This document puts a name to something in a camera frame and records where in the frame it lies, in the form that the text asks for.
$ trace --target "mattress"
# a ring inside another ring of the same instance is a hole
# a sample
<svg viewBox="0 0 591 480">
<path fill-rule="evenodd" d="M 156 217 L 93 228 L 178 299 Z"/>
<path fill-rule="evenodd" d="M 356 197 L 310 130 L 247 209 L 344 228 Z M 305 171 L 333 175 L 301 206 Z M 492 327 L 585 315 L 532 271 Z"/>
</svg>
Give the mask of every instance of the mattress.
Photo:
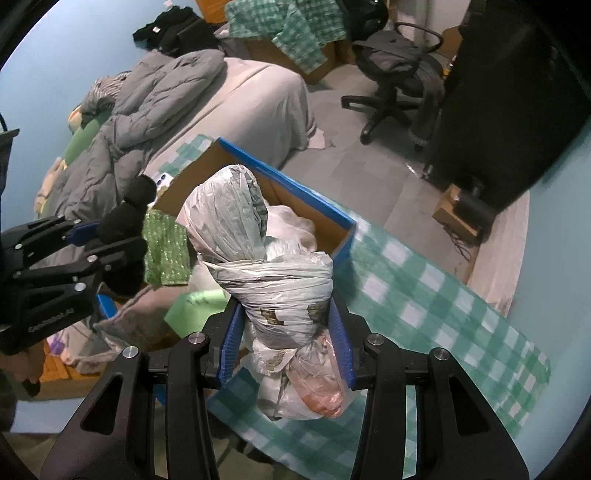
<svg viewBox="0 0 591 480">
<path fill-rule="evenodd" d="M 175 127 L 145 174 L 152 176 L 199 134 L 224 138 L 276 168 L 293 148 L 324 148 L 300 75 L 260 61 L 226 58 L 225 62 L 226 71 Z"/>
</svg>

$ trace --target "black cabinet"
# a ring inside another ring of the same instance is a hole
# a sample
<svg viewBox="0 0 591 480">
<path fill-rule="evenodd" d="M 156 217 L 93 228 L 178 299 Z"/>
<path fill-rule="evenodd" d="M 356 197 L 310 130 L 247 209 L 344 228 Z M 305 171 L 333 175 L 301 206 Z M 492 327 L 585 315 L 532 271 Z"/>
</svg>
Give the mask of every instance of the black cabinet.
<svg viewBox="0 0 591 480">
<path fill-rule="evenodd" d="M 462 185 L 501 211 L 559 158 L 591 112 L 576 75 L 537 19 L 512 0 L 473 0 L 426 148 L 432 179 Z"/>
</svg>

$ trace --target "plastic bag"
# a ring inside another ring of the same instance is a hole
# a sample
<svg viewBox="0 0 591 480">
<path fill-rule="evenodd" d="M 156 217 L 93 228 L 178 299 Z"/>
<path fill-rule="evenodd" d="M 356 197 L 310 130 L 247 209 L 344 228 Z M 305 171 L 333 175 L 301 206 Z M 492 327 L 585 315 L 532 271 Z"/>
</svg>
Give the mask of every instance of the plastic bag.
<svg viewBox="0 0 591 480">
<path fill-rule="evenodd" d="M 206 265 L 217 283 L 244 305 L 257 338 L 267 347 L 298 348 L 312 341 L 333 290 L 328 255 Z"/>
<path fill-rule="evenodd" d="M 268 211 L 253 174 L 232 165 L 193 190 L 177 222 L 211 259 L 204 265 L 214 280 L 246 310 L 244 343 L 252 353 L 243 362 L 260 384 L 259 409 L 272 419 L 335 416 L 346 404 L 344 390 L 326 336 L 315 337 L 333 290 L 333 262 L 311 251 L 313 222 L 288 207 L 269 208 L 269 230 L 281 238 L 267 235 Z M 292 384 L 286 369 L 298 355 Z M 325 381 L 318 377 L 324 374 Z"/>
<path fill-rule="evenodd" d="M 185 200 L 177 223 L 195 250 L 214 261 L 265 257 L 267 208 L 252 172 L 229 165 L 198 185 Z"/>
<path fill-rule="evenodd" d="M 340 377 L 328 330 L 297 350 L 273 350 L 256 339 L 242 360 L 259 384 L 257 407 L 271 420 L 338 417 L 356 398 Z"/>
<path fill-rule="evenodd" d="M 256 406 L 269 419 L 317 420 L 322 418 L 322 415 L 314 413 L 306 406 L 285 376 L 285 372 L 264 375 L 257 371 L 257 363 L 252 353 L 241 361 L 241 365 L 259 384 Z"/>
<path fill-rule="evenodd" d="M 297 351 L 285 375 L 304 404 L 324 417 L 338 417 L 356 397 L 339 374 L 330 334 L 324 328 Z"/>
</svg>

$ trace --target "wall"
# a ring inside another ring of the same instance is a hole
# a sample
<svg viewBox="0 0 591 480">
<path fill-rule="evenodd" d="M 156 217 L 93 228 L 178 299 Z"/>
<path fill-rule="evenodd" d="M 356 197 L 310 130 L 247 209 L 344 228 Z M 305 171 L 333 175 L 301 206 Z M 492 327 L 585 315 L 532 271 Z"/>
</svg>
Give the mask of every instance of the wall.
<svg viewBox="0 0 591 480">
<path fill-rule="evenodd" d="M 430 0 L 427 11 L 427 28 L 443 32 L 460 24 L 470 0 Z"/>
<path fill-rule="evenodd" d="M 176 0 L 184 7 L 193 0 Z M 2 195 L 2 230 L 33 218 L 33 200 L 70 132 L 66 118 L 98 77 L 131 68 L 145 51 L 132 33 L 165 9 L 161 0 L 60 0 L 0 70 L 0 112 L 20 128 Z"/>
<path fill-rule="evenodd" d="M 532 477 L 556 454 L 591 395 L 591 121 L 530 191 L 524 261 L 509 321 L 552 374 L 517 445 Z"/>
</svg>

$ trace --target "cable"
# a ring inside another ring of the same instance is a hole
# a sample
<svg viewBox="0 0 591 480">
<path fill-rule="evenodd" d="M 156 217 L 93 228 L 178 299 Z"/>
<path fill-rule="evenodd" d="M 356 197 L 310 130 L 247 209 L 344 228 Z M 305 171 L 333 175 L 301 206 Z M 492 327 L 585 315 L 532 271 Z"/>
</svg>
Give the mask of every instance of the cable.
<svg viewBox="0 0 591 480">
<path fill-rule="evenodd" d="M 455 247 L 456 251 L 463 257 L 464 260 L 469 262 L 472 259 L 470 246 L 456 232 L 451 231 L 448 227 L 444 227 L 443 229 L 449 235 L 449 238 L 452 239 L 453 246 Z"/>
</svg>

